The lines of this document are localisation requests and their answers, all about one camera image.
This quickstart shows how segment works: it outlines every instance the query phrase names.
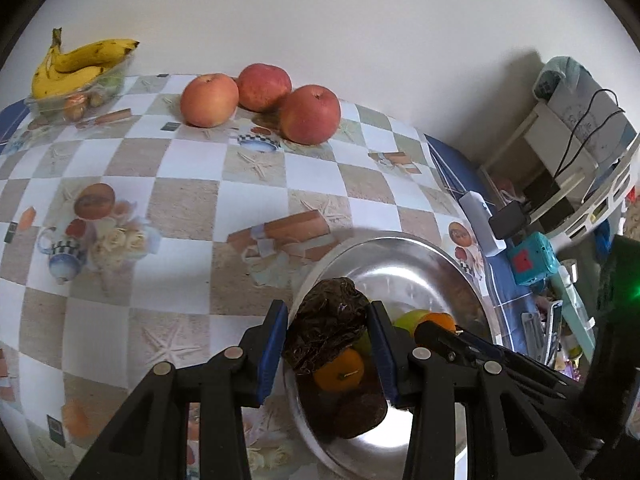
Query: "blue gripper pad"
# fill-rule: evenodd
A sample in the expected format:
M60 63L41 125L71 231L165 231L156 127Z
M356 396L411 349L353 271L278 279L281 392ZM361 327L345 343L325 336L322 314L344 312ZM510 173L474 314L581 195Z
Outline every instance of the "blue gripper pad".
M400 393L398 391L396 361L389 342L389 338L394 336L393 329L384 305L380 301L369 303L367 305L367 330L371 340L373 360L376 363L385 397L395 406L399 402Z
M278 362L280 362L280 354L282 354L284 346L284 339L287 335L287 306L283 301L274 300L271 303L262 327L263 329L270 327L270 331L264 343L264 351L258 361L256 396L260 404L271 393L273 380L278 370Z

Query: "black plastic bag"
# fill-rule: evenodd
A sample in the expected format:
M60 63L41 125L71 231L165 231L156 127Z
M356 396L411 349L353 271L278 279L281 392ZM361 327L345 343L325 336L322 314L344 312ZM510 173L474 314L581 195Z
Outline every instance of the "black plastic bag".
M368 304L349 278L316 283L287 330L282 356L297 374L315 372L362 336Z

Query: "white power strip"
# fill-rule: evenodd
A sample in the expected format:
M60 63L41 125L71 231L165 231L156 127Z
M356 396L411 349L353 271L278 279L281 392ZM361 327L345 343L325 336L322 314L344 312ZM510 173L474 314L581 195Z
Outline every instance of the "white power strip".
M505 241L497 240L491 231L489 218L492 214L481 194L469 191L460 197L460 207L471 223L484 256L495 256L507 248Z

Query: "red apple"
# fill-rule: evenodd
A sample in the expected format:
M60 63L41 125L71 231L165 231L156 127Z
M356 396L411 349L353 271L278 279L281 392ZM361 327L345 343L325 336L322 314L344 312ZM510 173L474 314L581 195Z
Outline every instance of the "red apple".
M180 111L194 126L212 128L227 121L238 106L238 86L225 74L205 74L182 92Z
M280 130L299 144L320 144L340 124L340 103L331 90L318 85L296 89L280 109Z
M236 80L240 104L254 112L265 112L291 93L291 79L279 66L255 63L246 67Z

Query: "table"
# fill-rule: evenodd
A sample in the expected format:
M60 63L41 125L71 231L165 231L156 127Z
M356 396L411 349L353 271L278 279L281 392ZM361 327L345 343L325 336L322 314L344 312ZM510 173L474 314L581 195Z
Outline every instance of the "table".
M319 146L240 108L195 128L178 109L193 77L127 77L110 109L133 115L116 123L28 130L27 117L0 155L0 418L40 478L68 478L153 364L199 364L236 344L354 233L428 240L490 305L478 244L423 134L343 101ZM313 238L271 238L268 222L305 212ZM227 243L244 229L240 249ZM193 406L192 478L197 424ZM333 475L297 437L280 373L244 425L254 478Z

